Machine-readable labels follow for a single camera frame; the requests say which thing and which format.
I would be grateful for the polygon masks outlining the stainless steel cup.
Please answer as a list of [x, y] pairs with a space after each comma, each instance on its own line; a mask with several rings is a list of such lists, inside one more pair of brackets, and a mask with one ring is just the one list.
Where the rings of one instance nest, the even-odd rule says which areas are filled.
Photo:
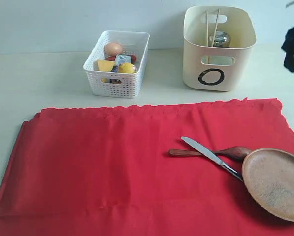
[[210, 47], [229, 48], [231, 43], [230, 35], [224, 31], [216, 31], [215, 34], [209, 36], [208, 40]]

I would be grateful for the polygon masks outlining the white ceramic bowl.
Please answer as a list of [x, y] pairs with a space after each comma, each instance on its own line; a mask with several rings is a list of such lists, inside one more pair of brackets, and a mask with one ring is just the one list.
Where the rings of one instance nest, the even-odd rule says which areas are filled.
[[228, 56], [203, 56], [201, 62], [204, 64], [231, 66], [234, 59]]

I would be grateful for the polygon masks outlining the wooden chopstick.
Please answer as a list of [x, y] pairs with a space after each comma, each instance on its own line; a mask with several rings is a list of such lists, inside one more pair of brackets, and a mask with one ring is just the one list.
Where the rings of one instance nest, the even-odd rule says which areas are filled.
[[214, 25], [214, 31], [211, 37], [211, 47], [214, 47], [214, 42], [215, 42], [215, 37], [216, 37], [216, 32], [217, 32], [217, 27], [218, 27], [218, 20], [219, 20], [219, 15], [220, 15], [220, 8], [218, 8], [217, 15], [216, 15], [216, 21]]
[[[206, 23], [206, 34], [205, 34], [205, 46], [209, 47], [209, 28], [208, 28], [208, 12], [205, 11], [205, 23]], [[209, 56], [206, 56], [206, 63], [209, 63]]]

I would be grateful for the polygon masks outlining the brown wooden plate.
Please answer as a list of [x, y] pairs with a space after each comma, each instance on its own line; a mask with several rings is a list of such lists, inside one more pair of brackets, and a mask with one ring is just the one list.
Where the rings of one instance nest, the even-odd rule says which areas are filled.
[[244, 158], [242, 177], [261, 207], [294, 222], [294, 155], [273, 148], [254, 150]]

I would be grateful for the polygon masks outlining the silver table knife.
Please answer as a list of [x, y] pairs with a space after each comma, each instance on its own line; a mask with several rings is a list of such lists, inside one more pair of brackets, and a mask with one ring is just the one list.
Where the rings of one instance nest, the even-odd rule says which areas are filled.
[[198, 152], [200, 152], [201, 154], [203, 154], [204, 156], [209, 158], [211, 161], [215, 162], [217, 165], [219, 165], [222, 168], [224, 168], [225, 170], [227, 170], [229, 173], [231, 173], [237, 179], [239, 179], [240, 181], [243, 181], [243, 177], [242, 177], [241, 173], [239, 173], [238, 171], [236, 171], [235, 169], [230, 167], [228, 164], [226, 164], [224, 161], [222, 161], [217, 155], [215, 155], [212, 151], [207, 149], [205, 146], [203, 146], [202, 144], [198, 143], [197, 141], [195, 141], [194, 139], [192, 139], [190, 137], [181, 136], [181, 139], [185, 143], [187, 143], [188, 145], [193, 147], [195, 150], [197, 150]]

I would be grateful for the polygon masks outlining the yellow lemon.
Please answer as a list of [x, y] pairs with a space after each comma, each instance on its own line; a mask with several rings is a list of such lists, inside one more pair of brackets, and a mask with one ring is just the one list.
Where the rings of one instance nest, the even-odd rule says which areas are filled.
[[124, 62], [119, 65], [118, 67], [119, 73], [128, 73], [128, 74], [134, 74], [137, 72], [137, 68], [134, 64], [129, 62]]

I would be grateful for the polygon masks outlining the blue white milk carton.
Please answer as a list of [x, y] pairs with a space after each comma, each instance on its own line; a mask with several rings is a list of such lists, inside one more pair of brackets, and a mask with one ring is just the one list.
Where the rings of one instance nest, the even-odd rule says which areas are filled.
[[131, 56], [122, 54], [116, 55], [114, 60], [114, 66], [112, 67], [111, 72], [120, 72], [120, 66], [125, 62], [131, 63]]

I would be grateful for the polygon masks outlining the red sausage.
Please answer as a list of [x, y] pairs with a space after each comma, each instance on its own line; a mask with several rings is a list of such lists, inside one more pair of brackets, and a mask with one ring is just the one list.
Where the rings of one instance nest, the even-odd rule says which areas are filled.
[[[135, 55], [130, 55], [130, 57], [131, 57], [131, 62], [132, 63], [135, 63], [136, 62], [136, 56]], [[106, 58], [106, 60], [108, 60], [108, 61], [114, 61], [115, 60], [115, 56], [110, 56], [110, 57], [107, 57]]]

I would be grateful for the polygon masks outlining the brown egg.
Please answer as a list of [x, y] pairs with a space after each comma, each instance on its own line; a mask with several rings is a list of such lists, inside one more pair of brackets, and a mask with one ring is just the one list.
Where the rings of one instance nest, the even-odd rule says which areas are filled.
[[116, 56], [123, 53], [123, 47], [119, 43], [111, 42], [104, 46], [104, 51], [109, 56]]

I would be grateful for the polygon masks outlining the yellow cheese wedge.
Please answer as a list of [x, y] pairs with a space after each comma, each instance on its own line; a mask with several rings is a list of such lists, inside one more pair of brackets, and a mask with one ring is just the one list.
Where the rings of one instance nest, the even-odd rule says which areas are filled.
[[109, 60], [96, 60], [93, 62], [94, 71], [111, 72], [114, 66], [115, 62]]

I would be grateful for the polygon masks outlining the cream plastic bin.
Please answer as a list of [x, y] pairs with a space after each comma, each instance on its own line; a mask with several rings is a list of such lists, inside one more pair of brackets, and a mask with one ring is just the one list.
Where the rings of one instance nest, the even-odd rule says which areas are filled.
[[[217, 31], [231, 37], [229, 48], [205, 46], [205, 11], [208, 12], [209, 36], [213, 34], [218, 8]], [[183, 26], [183, 81], [194, 89], [230, 91], [240, 80], [257, 38], [248, 13], [228, 6], [193, 6], [186, 10]], [[204, 64], [203, 56], [228, 56], [231, 66]]]

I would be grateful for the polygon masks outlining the dark wooden spoon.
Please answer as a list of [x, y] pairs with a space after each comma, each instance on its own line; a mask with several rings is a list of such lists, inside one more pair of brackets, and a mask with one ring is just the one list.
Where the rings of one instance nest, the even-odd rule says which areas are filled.
[[[214, 151], [215, 155], [221, 155], [225, 157], [229, 157], [236, 161], [243, 161], [244, 158], [251, 152], [247, 147], [235, 146], [231, 148], [227, 148], [224, 150]], [[198, 151], [190, 151], [190, 150], [181, 150], [181, 149], [170, 149], [168, 151], [170, 156], [173, 157], [195, 157], [195, 156], [203, 156], [202, 153]]]

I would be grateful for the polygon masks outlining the white perforated plastic basket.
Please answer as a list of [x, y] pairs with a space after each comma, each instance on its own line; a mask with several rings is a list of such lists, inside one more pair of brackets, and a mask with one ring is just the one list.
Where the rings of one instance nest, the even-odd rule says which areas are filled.
[[[146, 32], [129, 32], [129, 31], [104, 31], [92, 49], [90, 55], [83, 65], [83, 69], [88, 77], [94, 95], [135, 98], [138, 96], [144, 77], [148, 43], [150, 35]], [[135, 55], [137, 72], [134, 74], [101, 72], [93, 70], [93, 62], [96, 60], [106, 60], [107, 55], [104, 46], [108, 43], [119, 43], [123, 47], [122, 55]], [[118, 79], [121, 84], [103, 83], [102, 78]]]

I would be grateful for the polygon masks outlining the red table cloth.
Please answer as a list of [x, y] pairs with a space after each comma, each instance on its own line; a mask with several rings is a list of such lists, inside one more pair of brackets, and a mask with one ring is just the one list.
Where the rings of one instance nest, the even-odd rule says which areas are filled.
[[208, 159], [168, 155], [188, 148], [181, 136], [294, 155], [281, 110], [277, 99], [44, 109], [15, 141], [0, 236], [294, 236]]

